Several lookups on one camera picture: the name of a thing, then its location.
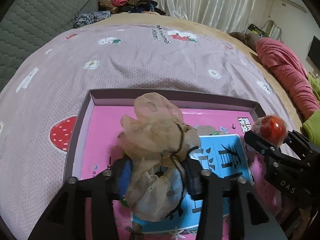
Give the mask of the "beige mesh drawstring pouch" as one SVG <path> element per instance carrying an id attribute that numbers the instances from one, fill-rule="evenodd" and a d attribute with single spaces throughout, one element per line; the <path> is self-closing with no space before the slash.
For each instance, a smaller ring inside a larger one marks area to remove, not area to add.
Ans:
<path id="1" fill-rule="evenodd" d="M 123 115 L 118 136 L 133 164 L 125 200 L 139 219 L 158 222 L 174 213 L 185 197 L 182 162 L 201 142 L 181 110 L 161 94 L 143 94 L 133 106 L 136 118 Z"/>

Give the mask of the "blue patterned cloth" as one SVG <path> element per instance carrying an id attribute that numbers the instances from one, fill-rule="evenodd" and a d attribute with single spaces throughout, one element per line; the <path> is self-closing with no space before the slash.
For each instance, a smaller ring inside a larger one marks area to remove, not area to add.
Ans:
<path id="1" fill-rule="evenodd" d="M 111 16 L 110 11 L 92 11 L 84 14 L 80 14 L 76 16 L 73 28 L 78 29 L 93 23 L 100 22 L 105 20 Z"/>

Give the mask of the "purple strawberry print bedsheet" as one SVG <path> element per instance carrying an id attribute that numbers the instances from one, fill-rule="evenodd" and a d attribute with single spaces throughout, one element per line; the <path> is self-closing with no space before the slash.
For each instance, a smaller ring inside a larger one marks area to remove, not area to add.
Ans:
<path id="1" fill-rule="evenodd" d="M 27 239 L 62 185 L 64 149 L 50 129 L 78 114 L 90 89 L 157 88 L 260 103 L 294 128 L 289 111 L 250 55 L 227 34 L 160 25 L 92 25 L 31 54 L 1 92 L 1 217 Z"/>

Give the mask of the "red blue toy egg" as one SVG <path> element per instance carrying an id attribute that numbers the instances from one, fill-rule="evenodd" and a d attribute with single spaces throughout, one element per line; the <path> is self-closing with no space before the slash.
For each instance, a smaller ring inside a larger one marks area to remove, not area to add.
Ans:
<path id="1" fill-rule="evenodd" d="M 277 115 L 259 118 L 251 130 L 278 147 L 283 144 L 288 134 L 286 122 Z"/>

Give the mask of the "pink quilted duvet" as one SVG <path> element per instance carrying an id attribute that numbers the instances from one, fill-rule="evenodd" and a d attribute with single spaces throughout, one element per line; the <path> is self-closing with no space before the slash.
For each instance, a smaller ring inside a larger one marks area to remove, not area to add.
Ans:
<path id="1" fill-rule="evenodd" d="M 319 102 L 308 81 L 308 72 L 292 49 L 265 37 L 257 42 L 256 52 L 261 64 L 286 90 L 304 120 L 319 110 Z"/>

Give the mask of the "white satin curtain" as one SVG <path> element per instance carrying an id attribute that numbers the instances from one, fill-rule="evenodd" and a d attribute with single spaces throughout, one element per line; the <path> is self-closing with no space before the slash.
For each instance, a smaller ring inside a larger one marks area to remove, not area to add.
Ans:
<path id="1" fill-rule="evenodd" d="M 256 0 L 154 0 L 171 17 L 200 23 L 226 33 L 244 32 Z"/>

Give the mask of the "green fleece blanket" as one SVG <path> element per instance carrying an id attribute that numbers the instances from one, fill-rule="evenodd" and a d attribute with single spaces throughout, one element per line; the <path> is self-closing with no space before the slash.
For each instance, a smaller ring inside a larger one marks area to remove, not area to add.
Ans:
<path id="1" fill-rule="evenodd" d="M 313 94 L 319 102 L 319 78 L 316 78 L 311 72 L 308 73 L 308 81 L 312 87 Z M 315 145 L 320 146 L 320 113 L 319 109 L 315 111 L 302 125 L 308 134 L 309 140 Z"/>

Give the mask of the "grey quilted headboard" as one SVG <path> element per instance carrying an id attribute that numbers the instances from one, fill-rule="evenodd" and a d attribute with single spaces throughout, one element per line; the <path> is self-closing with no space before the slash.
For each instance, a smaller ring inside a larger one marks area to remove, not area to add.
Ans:
<path id="1" fill-rule="evenodd" d="M 76 16 L 97 9 L 97 0 L 15 0 L 1 20 L 1 88 L 29 55 L 72 29 Z"/>

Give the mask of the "dark shallow box tray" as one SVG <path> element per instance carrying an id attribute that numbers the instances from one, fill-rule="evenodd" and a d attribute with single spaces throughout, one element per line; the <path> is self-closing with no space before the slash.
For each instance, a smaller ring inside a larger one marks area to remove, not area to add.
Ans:
<path id="1" fill-rule="evenodd" d="M 237 134 L 201 135 L 191 94 L 90 90 L 78 116 L 50 130 L 67 152 L 62 232 L 54 239 L 285 239 L 249 176 Z"/>

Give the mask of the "black wall television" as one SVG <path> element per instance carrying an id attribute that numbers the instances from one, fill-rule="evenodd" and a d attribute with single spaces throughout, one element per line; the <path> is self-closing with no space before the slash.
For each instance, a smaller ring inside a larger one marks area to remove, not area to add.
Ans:
<path id="1" fill-rule="evenodd" d="M 308 52 L 308 57 L 313 64 L 319 69 L 320 68 L 320 40 L 314 36 L 311 42 L 311 46 Z"/>

